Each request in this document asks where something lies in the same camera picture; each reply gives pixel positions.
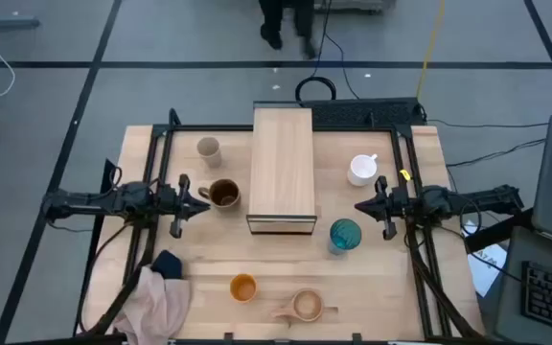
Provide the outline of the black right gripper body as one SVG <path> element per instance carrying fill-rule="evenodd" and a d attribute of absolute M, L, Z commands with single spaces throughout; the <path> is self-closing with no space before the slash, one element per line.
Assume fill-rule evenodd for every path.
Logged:
<path fill-rule="evenodd" d="M 386 191 L 387 187 L 386 177 L 380 175 L 375 183 L 379 205 L 377 221 L 382 221 L 384 223 L 382 237 L 386 241 L 390 241 L 397 235 L 397 227 L 392 217 L 405 217 L 405 210 L 409 204 L 409 194 L 406 185 L 394 187 L 390 194 Z"/>

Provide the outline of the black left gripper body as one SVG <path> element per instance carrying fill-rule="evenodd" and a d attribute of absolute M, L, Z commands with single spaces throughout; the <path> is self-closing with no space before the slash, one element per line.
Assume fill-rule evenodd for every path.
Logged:
<path fill-rule="evenodd" d="M 156 208 L 160 215 L 174 216 L 170 234 L 175 239 L 182 236 L 182 221 L 193 215 L 193 203 L 190 194 L 190 178 L 183 173 L 179 176 L 178 189 L 170 184 L 164 185 L 157 193 Z"/>

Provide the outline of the olive brown ceramic mug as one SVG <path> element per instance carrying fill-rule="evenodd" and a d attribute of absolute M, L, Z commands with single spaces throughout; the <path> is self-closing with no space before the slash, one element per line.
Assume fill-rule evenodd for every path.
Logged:
<path fill-rule="evenodd" d="M 209 187 L 197 189 L 200 196 L 208 199 L 219 210 L 233 210 L 241 201 L 241 192 L 238 184 L 231 179 L 219 179 Z"/>

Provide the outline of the white ceramic mug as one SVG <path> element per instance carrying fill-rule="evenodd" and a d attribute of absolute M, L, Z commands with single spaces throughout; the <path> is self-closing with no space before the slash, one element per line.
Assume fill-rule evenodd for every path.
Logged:
<path fill-rule="evenodd" d="M 376 154 L 359 154 L 355 156 L 349 165 L 347 172 L 348 181 L 357 187 L 369 185 L 374 181 L 378 172 L 378 156 Z"/>

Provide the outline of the teal ribbed glass tumbler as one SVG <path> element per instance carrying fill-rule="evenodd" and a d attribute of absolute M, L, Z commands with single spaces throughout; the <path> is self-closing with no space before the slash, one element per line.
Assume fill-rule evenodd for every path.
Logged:
<path fill-rule="evenodd" d="M 355 249 L 361 243 L 362 233 L 359 225 L 349 219 L 336 220 L 330 228 L 328 250 L 334 255 L 342 255 Z"/>

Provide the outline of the beige ribbed cup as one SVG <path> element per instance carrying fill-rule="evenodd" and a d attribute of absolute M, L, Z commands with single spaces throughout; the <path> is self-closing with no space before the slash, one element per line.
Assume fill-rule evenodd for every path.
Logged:
<path fill-rule="evenodd" d="M 209 168 L 218 168 L 221 165 L 220 144 L 215 137 L 203 137 L 196 144 L 200 158 Z"/>

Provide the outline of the orange plastic cup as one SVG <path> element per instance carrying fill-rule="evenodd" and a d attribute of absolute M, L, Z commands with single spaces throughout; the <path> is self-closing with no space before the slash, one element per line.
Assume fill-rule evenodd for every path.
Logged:
<path fill-rule="evenodd" d="M 241 303 L 251 301 L 255 297 L 257 290 L 257 282 L 250 274 L 238 274 L 230 282 L 230 294 L 232 298 Z"/>

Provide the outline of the wooden cup with handle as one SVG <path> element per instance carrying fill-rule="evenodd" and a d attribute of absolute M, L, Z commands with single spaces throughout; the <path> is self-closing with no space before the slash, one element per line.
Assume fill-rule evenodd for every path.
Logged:
<path fill-rule="evenodd" d="M 298 290 L 291 300 L 279 309 L 271 312 L 272 317 L 288 317 L 301 322 L 314 322 L 323 313 L 324 302 L 321 295 L 314 289 Z"/>

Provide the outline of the black perforated metal box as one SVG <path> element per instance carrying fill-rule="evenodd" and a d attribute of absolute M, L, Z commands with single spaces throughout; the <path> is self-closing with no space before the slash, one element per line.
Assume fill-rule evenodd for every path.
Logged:
<path fill-rule="evenodd" d="M 315 125 L 327 127 L 424 126 L 426 114 L 414 98 L 326 101 L 256 101 L 255 107 L 307 108 Z"/>

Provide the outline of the pink cloth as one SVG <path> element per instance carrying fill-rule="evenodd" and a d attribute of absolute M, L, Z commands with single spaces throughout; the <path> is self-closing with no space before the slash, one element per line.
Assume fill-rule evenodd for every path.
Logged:
<path fill-rule="evenodd" d="M 167 345 L 182 328 L 192 298 L 187 280 L 164 279 L 147 266 L 114 320 L 129 345 Z"/>

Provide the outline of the grey side desk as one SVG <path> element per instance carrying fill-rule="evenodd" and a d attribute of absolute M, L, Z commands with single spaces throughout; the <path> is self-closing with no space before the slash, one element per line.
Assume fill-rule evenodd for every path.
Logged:
<path fill-rule="evenodd" d="M 552 240 L 523 227 L 513 231 L 505 270 L 522 280 L 522 263 L 552 268 Z M 506 276 L 500 287 L 494 332 L 517 343 L 552 345 L 552 327 L 521 314 L 521 284 Z"/>

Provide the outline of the person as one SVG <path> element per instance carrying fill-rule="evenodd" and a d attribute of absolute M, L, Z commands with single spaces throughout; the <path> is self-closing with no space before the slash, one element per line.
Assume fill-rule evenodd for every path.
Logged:
<path fill-rule="evenodd" d="M 281 37 L 284 8 L 293 9 L 294 26 L 297 36 L 301 39 L 301 51 L 306 59 L 317 56 L 313 42 L 314 0 L 258 0 L 264 16 L 260 35 L 273 50 L 281 50 Z"/>

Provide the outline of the grey cart base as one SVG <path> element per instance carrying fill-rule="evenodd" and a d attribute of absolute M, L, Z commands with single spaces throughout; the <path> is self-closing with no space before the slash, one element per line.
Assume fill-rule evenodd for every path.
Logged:
<path fill-rule="evenodd" d="M 397 0 L 313 0 L 316 12 L 379 14 L 392 8 Z"/>

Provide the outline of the black aluminium table frame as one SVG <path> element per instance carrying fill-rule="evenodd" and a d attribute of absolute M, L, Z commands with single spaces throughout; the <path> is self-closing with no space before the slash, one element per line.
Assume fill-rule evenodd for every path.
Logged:
<path fill-rule="evenodd" d="M 199 158 L 196 144 L 214 136 L 222 144 L 223 165 L 210 170 Z M 382 238 L 383 225 L 353 204 L 373 195 L 373 188 L 353 187 L 346 178 L 357 154 L 377 154 L 379 173 L 390 186 L 398 173 L 388 132 L 318 131 L 313 134 L 315 210 L 312 235 L 251 235 L 246 224 L 250 176 L 251 125 L 182 125 L 172 138 L 168 182 L 181 173 L 197 186 L 231 178 L 242 191 L 235 213 L 210 211 L 183 224 L 182 238 L 169 234 L 171 217 L 158 222 L 155 255 L 168 249 L 183 261 L 191 281 L 192 302 L 176 340 L 421 340 L 424 337 L 413 269 L 403 243 L 405 227 L 396 220 L 398 236 Z M 337 219 L 353 219 L 362 229 L 360 246 L 348 255 L 328 251 L 329 228 Z M 479 333 L 484 333 L 464 244 L 449 231 L 432 232 L 442 285 L 448 298 Z M 92 327 L 106 312 L 124 280 L 132 230 L 125 230 L 100 255 L 91 274 L 82 321 Z M 247 273 L 258 282 L 258 295 L 248 303 L 230 295 L 230 281 Z M 302 323 L 270 315 L 294 292 L 314 288 L 325 311 L 318 321 Z"/>

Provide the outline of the wooden shelf with black frame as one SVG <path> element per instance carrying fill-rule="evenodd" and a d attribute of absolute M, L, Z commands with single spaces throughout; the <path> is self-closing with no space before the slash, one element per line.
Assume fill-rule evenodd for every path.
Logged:
<path fill-rule="evenodd" d="M 310 235 L 315 210 L 313 128 L 307 108 L 254 110 L 246 215 L 253 235 Z"/>

